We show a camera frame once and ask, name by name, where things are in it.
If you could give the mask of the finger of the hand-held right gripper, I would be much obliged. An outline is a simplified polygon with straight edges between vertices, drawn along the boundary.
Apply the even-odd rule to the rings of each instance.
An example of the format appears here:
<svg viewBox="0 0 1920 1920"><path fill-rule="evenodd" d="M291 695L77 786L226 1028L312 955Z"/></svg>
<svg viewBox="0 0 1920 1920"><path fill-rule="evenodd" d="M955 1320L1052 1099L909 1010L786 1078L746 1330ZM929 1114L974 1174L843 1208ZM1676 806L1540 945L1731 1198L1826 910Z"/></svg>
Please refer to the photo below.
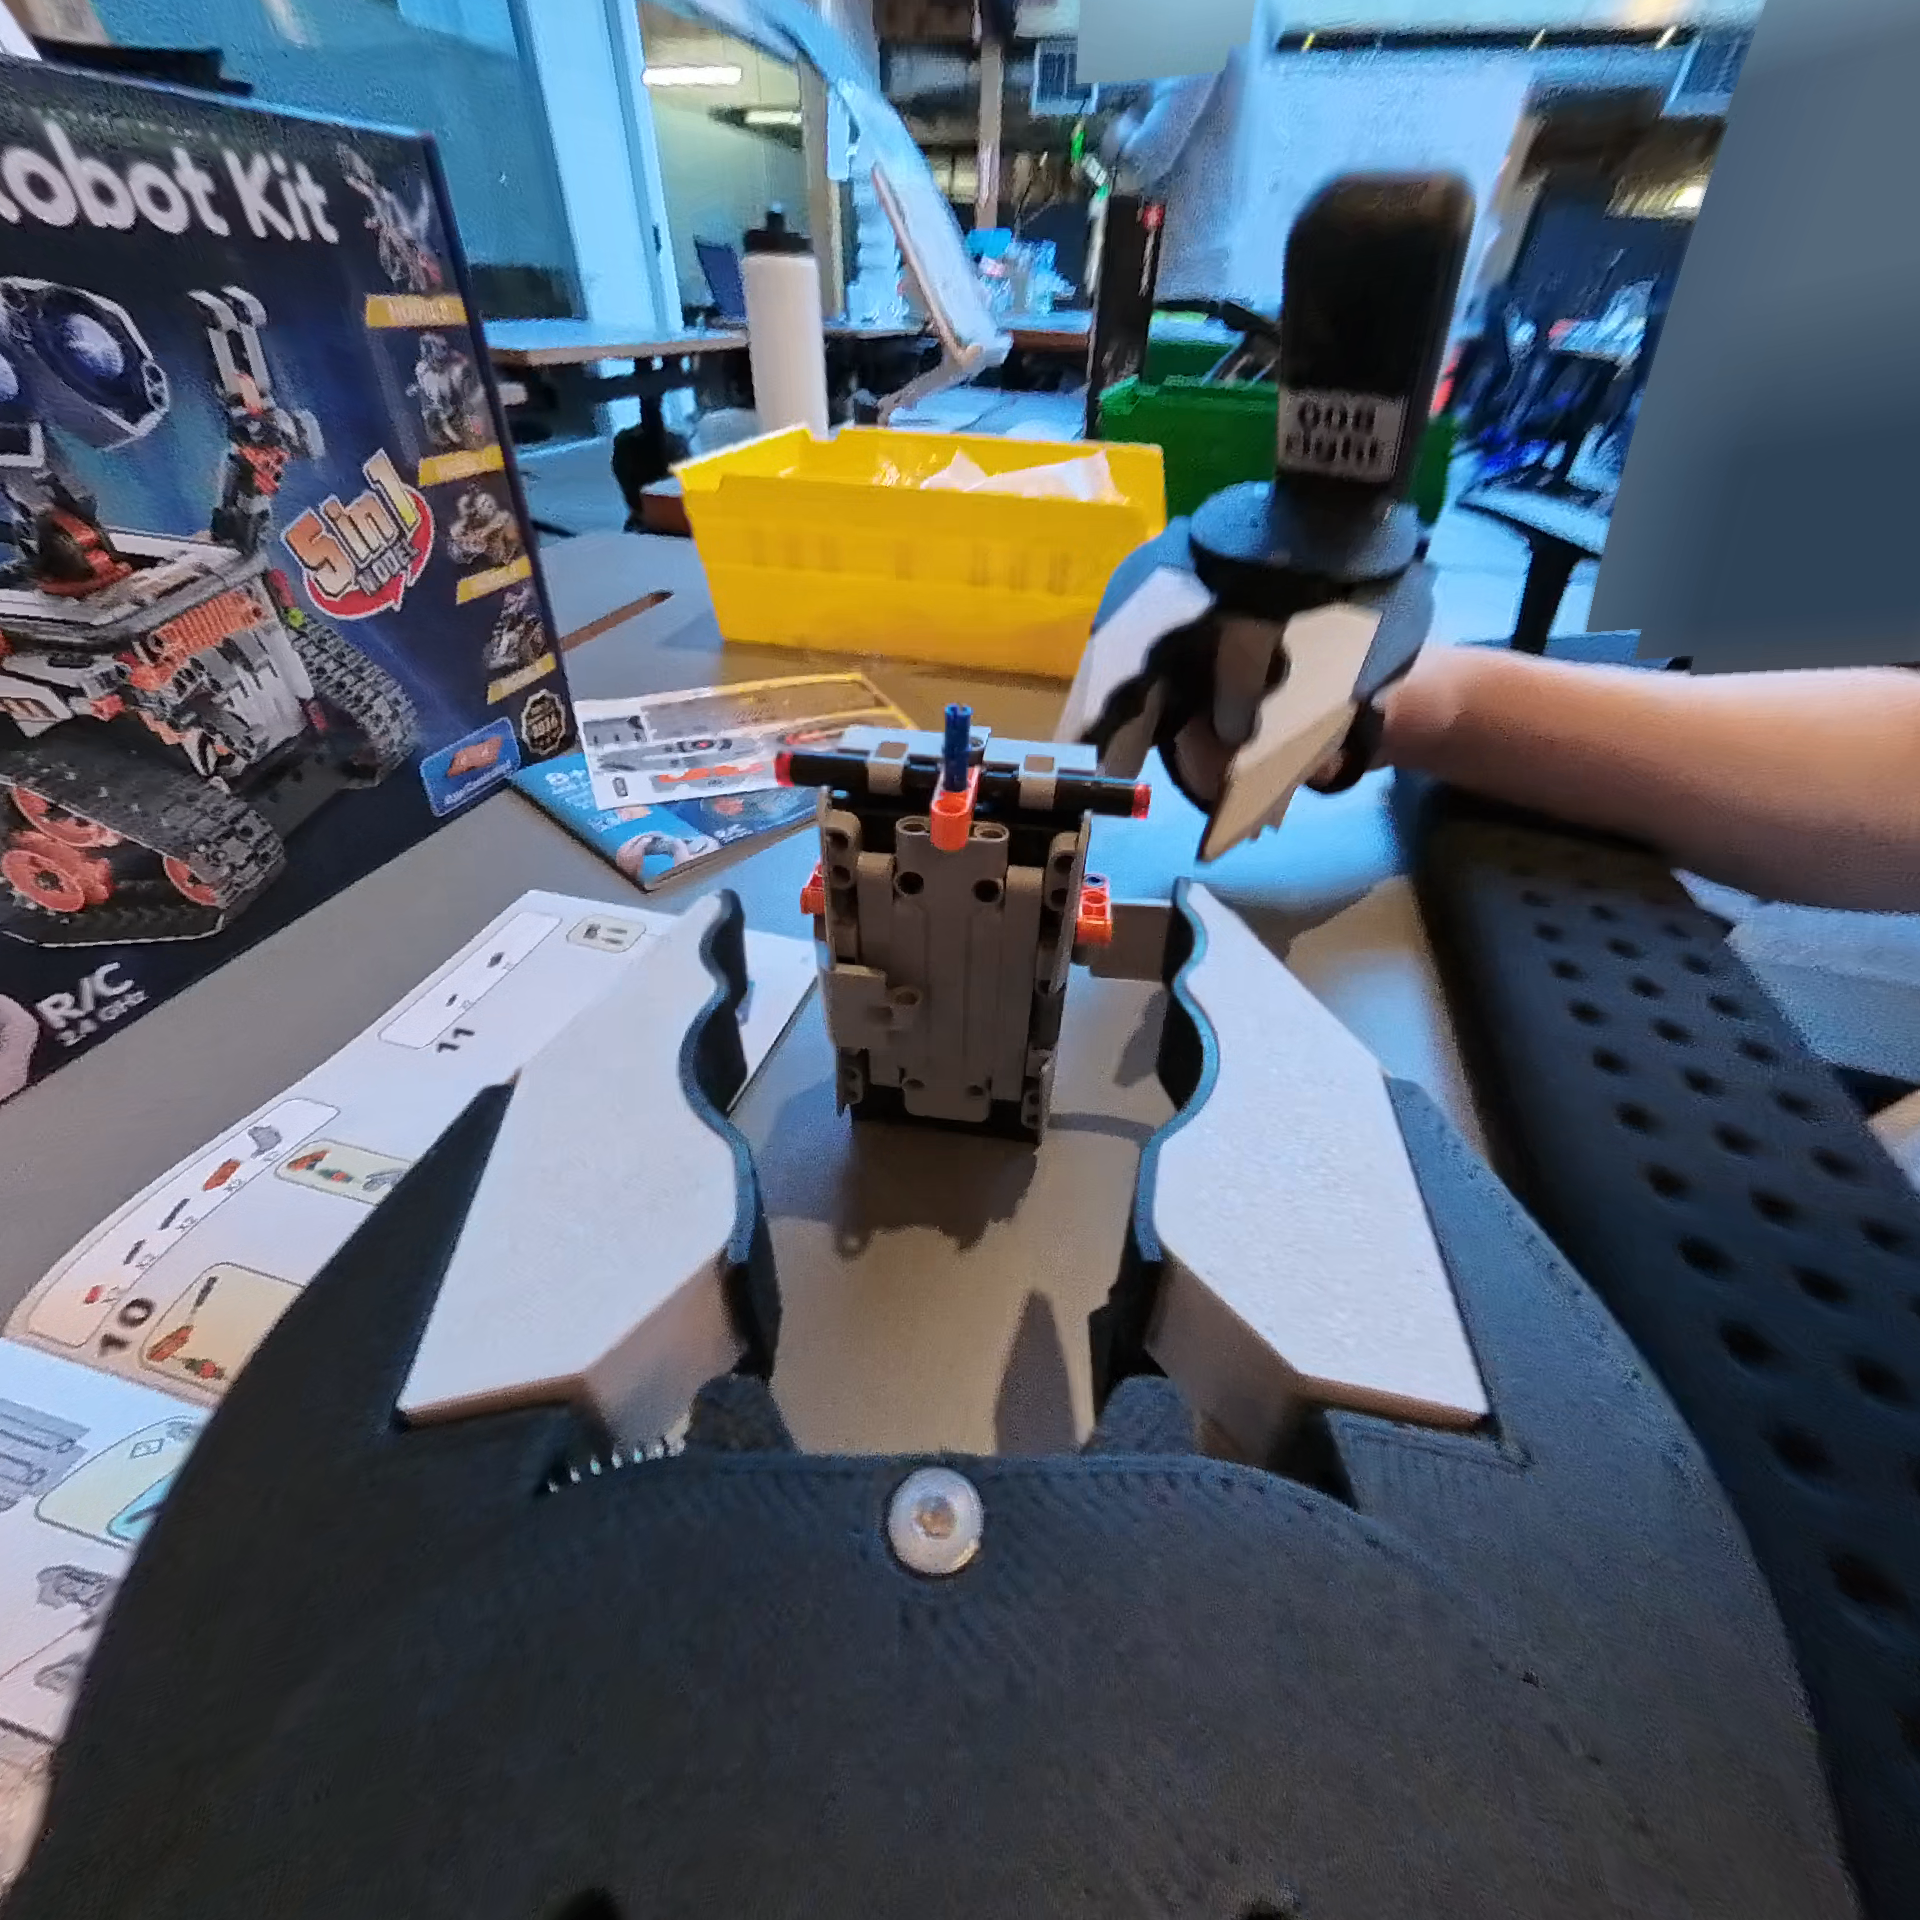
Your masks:
<svg viewBox="0 0 1920 1920"><path fill-rule="evenodd" d="M1185 663L1179 636L1203 630L1213 606L1194 575L1155 568L1094 625L1053 739L1092 752L1148 752Z"/></svg>
<svg viewBox="0 0 1920 1920"><path fill-rule="evenodd" d="M1281 636L1284 678L1256 708L1221 779L1197 847L1203 863L1218 863L1277 827L1298 788L1345 743L1360 708L1355 690L1374 652L1384 614L1330 603L1298 614Z"/></svg>

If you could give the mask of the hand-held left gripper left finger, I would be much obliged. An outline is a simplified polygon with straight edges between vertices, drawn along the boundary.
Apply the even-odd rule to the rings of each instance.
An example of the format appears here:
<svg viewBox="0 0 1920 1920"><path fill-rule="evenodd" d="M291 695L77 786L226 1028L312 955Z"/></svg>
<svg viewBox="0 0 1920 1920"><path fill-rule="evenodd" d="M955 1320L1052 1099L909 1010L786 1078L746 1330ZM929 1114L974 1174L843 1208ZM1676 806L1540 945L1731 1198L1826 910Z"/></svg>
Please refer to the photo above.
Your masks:
<svg viewBox="0 0 1920 1920"><path fill-rule="evenodd" d="M410 1424L571 1409L661 1444L708 1382L773 1375L774 1247L732 1119L750 985L746 910L718 892L517 1073L397 1400Z"/></svg>

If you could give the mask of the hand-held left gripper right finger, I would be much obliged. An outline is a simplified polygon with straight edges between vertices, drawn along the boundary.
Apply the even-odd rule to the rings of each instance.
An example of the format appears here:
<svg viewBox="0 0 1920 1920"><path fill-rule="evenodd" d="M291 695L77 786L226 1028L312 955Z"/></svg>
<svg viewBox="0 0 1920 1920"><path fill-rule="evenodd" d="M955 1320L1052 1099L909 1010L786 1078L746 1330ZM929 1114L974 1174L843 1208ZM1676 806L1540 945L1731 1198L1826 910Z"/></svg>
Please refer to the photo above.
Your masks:
<svg viewBox="0 0 1920 1920"><path fill-rule="evenodd" d="M1169 1126L1142 1153L1142 1356L1232 1456L1313 1410L1469 1433L1490 1401L1388 1078L1208 886L1171 905Z"/></svg>

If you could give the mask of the grey toy brick robot assembly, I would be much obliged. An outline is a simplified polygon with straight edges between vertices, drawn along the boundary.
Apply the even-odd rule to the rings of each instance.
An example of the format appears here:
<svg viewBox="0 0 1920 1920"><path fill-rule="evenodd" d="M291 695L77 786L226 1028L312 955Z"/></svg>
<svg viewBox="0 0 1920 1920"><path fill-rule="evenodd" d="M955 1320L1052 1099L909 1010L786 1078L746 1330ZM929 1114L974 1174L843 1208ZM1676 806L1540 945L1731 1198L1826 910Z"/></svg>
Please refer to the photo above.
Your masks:
<svg viewBox="0 0 1920 1920"><path fill-rule="evenodd" d="M1150 785L1086 743L995 735L966 705L937 729L792 743L774 775L813 793L802 912L837 1108L1038 1145L1069 972L1115 930L1090 830L1146 819Z"/></svg>

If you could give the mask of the person's right forearm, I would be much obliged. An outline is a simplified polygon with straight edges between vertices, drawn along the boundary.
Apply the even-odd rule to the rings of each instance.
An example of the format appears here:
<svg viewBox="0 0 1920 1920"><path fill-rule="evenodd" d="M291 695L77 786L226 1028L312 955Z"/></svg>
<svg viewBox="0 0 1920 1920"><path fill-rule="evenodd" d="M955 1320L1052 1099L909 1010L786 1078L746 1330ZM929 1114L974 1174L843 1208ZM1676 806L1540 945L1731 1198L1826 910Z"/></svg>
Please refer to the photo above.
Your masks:
<svg viewBox="0 0 1920 1920"><path fill-rule="evenodd" d="M1376 767L1795 905L1917 910L1910 666L1696 678L1465 644L1381 699Z"/></svg>

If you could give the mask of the green plastic bin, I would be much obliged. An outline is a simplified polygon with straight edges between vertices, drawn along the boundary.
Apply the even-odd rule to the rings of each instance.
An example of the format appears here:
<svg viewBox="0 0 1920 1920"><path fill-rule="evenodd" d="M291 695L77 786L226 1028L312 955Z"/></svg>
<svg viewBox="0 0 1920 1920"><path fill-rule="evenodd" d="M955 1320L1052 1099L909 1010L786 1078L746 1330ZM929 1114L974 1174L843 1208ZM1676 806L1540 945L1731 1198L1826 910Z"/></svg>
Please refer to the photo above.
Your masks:
<svg viewBox="0 0 1920 1920"><path fill-rule="evenodd" d="M1451 414L1403 369L1349 367L1341 354L1297 354L1277 367L1216 376L1208 364L1162 364L1148 343L1089 347L1089 434L1155 446L1169 516L1197 512L1241 483L1310 483L1333 495L1406 502L1433 523L1456 450Z"/></svg>

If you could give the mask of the yellow plastic bin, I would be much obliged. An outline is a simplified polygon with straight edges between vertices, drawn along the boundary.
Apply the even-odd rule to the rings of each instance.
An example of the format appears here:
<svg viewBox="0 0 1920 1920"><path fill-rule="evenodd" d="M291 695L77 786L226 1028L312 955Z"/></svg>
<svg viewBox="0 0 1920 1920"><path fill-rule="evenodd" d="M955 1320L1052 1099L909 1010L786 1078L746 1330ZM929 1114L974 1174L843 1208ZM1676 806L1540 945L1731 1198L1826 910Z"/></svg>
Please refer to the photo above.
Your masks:
<svg viewBox="0 0 1920 1920"><path fill-rule="evenodd" d="M1043 682L1169 523L1155 444L798 426L676 478L726 640Z"/></svg>

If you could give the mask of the black perforated beam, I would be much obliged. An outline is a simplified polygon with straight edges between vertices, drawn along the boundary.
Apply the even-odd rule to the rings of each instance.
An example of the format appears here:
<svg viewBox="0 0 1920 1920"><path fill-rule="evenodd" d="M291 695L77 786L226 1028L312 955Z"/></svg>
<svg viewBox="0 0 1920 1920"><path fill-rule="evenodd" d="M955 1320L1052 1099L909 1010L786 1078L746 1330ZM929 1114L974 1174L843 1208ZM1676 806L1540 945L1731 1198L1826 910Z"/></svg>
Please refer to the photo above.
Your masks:
<svg viewBox="0 0 1920 1920"><path fill-rule="evenodd" d="M1917 1913L1917 1209L1668 865L1392 801L1494 1163L1702 1448L1781 1610L1866 1913Z"/></svg>

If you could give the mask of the open instruction booklet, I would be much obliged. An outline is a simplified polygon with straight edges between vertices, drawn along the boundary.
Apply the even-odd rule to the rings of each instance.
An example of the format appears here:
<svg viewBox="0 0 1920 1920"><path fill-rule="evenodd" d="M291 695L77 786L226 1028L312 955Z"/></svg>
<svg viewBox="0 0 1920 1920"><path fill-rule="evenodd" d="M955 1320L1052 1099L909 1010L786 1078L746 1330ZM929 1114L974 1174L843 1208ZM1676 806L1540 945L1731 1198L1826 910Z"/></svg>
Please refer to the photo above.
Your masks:
<svg viewBox="0 0 1920 1920"><path fill-rule="evenodd" d="M85 1238L5 1332L5 1418L54 1444L5 1495L2 1721L54 1750L188 1452L286 1311L486 1088L676 918L526 894L379 1024Z"/></svg>

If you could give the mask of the white sticker sheet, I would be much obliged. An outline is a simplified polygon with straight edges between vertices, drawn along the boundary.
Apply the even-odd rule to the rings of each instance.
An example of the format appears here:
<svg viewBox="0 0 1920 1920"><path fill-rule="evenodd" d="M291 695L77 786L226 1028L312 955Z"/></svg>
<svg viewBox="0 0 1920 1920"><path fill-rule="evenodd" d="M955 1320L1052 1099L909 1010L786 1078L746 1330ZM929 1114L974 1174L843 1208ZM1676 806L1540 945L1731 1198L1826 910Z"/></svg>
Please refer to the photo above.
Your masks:
<svg viewBox="0 0 1920 1920"><path fill-rule="evenodd" d="M773 788L781 752L825 750L848 729L915 727L859 674L752 679L576 702L573 722L601 809Z"/></svg>

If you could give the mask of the white water bottle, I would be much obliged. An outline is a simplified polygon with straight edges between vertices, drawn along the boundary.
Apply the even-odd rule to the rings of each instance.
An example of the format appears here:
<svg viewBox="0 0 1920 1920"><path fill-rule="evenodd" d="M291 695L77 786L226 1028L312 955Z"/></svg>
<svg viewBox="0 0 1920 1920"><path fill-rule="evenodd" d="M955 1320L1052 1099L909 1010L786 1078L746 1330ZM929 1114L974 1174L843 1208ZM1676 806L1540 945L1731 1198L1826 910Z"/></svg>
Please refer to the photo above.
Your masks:
<svg viewBox="0 0 1920 1920"><path fill-rule="evenodd" d="M741 238L755 411L761 431L833 432L825 374L825 311L818 260L781 207L769 207Z"/></svg>

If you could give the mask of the robot kit box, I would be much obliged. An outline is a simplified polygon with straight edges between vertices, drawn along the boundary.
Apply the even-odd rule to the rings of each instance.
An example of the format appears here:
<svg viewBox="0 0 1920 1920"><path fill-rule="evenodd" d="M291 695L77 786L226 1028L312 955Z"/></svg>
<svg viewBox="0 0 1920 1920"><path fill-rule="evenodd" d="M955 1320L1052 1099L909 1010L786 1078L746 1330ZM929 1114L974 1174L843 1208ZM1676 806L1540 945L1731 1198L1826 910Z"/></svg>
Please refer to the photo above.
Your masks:
<svg viewBox="0 0 1920 1920"><path fill-rule="evenodd" d="M576 722L429 135L5 59L5 1099Z"/></svg>

